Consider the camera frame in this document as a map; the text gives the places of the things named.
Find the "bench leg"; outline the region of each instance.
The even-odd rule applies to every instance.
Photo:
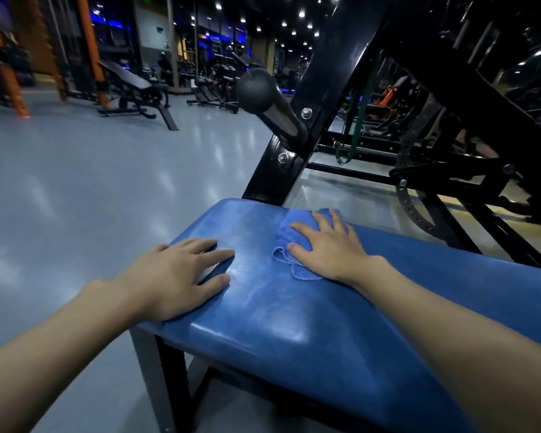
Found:
[[[185,354],[137,327],[130,337],[161,433],[190,433],[194,405],[188,389]]]
[[[159,105],[158,110],[160,112],[160,115],[163,116],[164,122],[166,123],[166,126],[168,127],[168,130],[179,130],[176,123],[174,123],[173,116],[170,112],[168,112],[167,109],[164,108],[164,106]]]

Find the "microfiber cloth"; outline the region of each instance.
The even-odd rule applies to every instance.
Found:
[[[318,210],[318,212],[329,220],[331,226],[333,225],[331,213],[327,208]],[[276,232],[276,242],[274,243],[274,250],[272,252],[272,256],[275,260],[291,265],[292,276],[296,279],[303,279],[305,281],[322,279],[322,276],[317,275],[303,266],[299,260],[291,255],[287,246],[289,243],[297,243],[306,250],[313,250],[309,239],[289,226],[293,222],[305,223],[318,231],[317,221],[313,218],[311,213],[312,211],[309,210],[289,210],[287,216],[280,224],[279,230]]]

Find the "finger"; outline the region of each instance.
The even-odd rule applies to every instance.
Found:
[[[331,217],[333,218],[333,229],[335,232],[341,232],[343,234],[346,234],[343,221],[341,220],[339,214],[335,210],[329,210],[329,213],[331,213]]]
[[[361,241],[359,240],[359,236],[356,234],[355,229],[348,223],[345,223],[345,225],[348,229],[348,236],[351,237],[353,240],[357,240],[360,243]]]
[[[230,282],[231,276],[229,274],[220,274],[213,276],[200,286],[195,286],[200,304],[207,302],[215,294],[220,293]]]
[[[192,237],[192,238],[186,238],[184,240],[179,241],[178,243],[174,244],[173,247],[185,247],[196,240],[202,240],[200,237]]]
[[[228,260],[234,255],[234,250],[232,249],[217,249],[211,250],[210,252],[205,252],[200,256],[202,265],[204,269],[214,266],[224,260]]]
[[[156,253],[156,252],[162,252],[165,249],[168,249],[170,246],[164,243],[161,243],[160,245],[154,245],[149,250],[148,253]]]
[[[301,234],[303,234],[309,240],[318,232],[316,229],[313,229],[309,225],[305,225],[304,223],[294,222],[294,223],[291,223],[289,226],[293,228],[295,231],[298,231]]]
[[[287,249],[293,257],[299,260],[304,266],[308,266],[310,252],[296,243],[289,243]]]
[[[187,249],[190,253],[202,253],[216,245],[218,241],[219,240],[216,238],[200,238],[185,246],[185,249]]]
[[[324,215],[318,212],[313,212],[313,218],[317,221],[318,228],[320,229],[321,232],[333,230],[331,227],[331,223],[326,217],[324,217]]]

